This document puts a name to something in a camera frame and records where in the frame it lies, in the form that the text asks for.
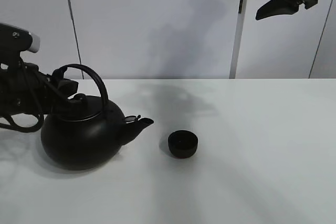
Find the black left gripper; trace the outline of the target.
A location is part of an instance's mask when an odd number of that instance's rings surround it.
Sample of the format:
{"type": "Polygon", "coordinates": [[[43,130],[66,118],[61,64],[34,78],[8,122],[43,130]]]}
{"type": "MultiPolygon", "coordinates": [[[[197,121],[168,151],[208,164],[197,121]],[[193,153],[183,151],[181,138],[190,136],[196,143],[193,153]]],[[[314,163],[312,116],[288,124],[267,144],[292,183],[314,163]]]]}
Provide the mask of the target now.
{"type": "Polygon", "coordinates": [[[87,96],[77,93],[78,82],[64,77],[67,68],[52,75],[26,63],[13,71],[1,70],[1,117],[17,114],[40,115],[85,109],[87,96]]]}

